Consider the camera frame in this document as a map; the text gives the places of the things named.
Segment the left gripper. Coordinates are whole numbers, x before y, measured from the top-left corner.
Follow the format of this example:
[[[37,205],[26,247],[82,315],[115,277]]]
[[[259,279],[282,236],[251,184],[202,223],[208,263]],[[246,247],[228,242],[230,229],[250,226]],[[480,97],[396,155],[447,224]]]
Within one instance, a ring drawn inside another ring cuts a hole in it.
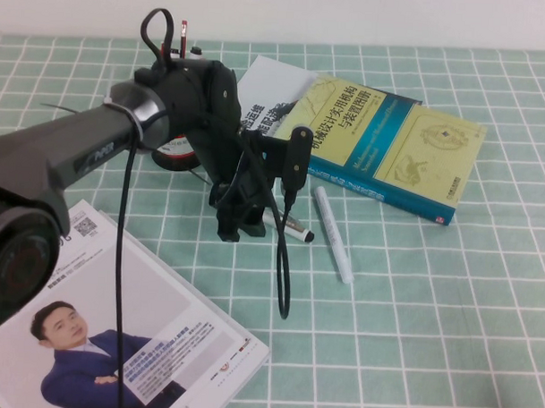
[[[250,159],[241,157],[231,182],[215,183],[210,191],[209,205],[217,211],[217,236],[222,242],[240,240],[239,225],[250,237],[264,238],[266,227],[261,218],[250,219],[250,211],[266,207],[266,193]]]

